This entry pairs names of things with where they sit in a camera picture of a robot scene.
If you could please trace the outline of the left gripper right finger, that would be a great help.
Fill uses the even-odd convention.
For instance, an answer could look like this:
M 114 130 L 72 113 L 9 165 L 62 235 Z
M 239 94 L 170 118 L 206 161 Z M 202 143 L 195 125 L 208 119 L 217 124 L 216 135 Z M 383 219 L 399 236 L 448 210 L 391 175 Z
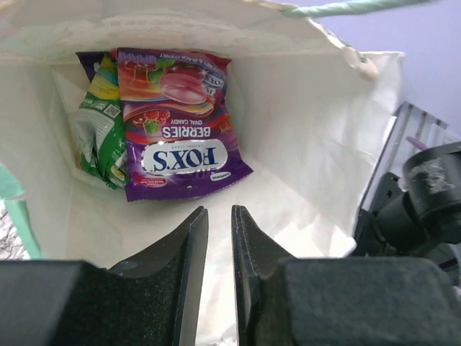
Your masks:
M 298 259 L 231 211 L 240 345 L 458 345 L 460 301 L 431 261 Z

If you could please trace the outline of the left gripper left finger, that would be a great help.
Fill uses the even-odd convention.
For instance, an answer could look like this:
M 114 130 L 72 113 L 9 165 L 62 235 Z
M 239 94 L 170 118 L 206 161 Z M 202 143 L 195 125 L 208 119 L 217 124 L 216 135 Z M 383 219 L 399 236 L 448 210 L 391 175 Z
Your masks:
M 193 345 L 208 213 L 109 269 L 85 261 L 1 263 L 3 345 Z

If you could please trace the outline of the purple blue snack packet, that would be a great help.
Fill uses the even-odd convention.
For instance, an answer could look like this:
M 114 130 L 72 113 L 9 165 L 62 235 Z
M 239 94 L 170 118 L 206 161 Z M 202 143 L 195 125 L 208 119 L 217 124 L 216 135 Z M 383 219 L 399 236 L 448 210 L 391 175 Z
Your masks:
M 225 106 L 228 58 L 137 48 L 80 53 L 109 53 L 117 64 L 128 201 L 200 198 L 250 175 Z M 94 73 L 84 70 L 90 82 Z

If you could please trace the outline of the green lime snack packet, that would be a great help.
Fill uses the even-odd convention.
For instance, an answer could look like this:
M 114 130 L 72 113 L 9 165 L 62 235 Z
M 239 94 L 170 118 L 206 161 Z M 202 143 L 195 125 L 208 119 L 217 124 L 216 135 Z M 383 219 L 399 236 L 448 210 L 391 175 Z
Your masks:
M 112 189 L 123 188 L 128 181 L 127 147 L 116 61 L 109 53 L 78 57 L 94 73 L 73 119 L 79 168 Z

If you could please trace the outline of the white paper bag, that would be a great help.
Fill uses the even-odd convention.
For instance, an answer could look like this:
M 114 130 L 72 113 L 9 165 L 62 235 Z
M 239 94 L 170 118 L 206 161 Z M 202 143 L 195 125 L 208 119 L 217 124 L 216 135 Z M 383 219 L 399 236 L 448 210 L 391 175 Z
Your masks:
M 298 257 L 340 257 L 402 84 L 400 52 L 360 53 L 270 1 L 3 1 L 1 165 L 22 186 L 43 257 L 101 267 L 196 207 L 210 233 L 198 345 L 236 341 L 231 208 Z M 76 165 L 70 123 L 89 85 L 79 51 L 209 51 L 231 59 L 226 104 L 253 173 L 205 198 L 129 203 Z

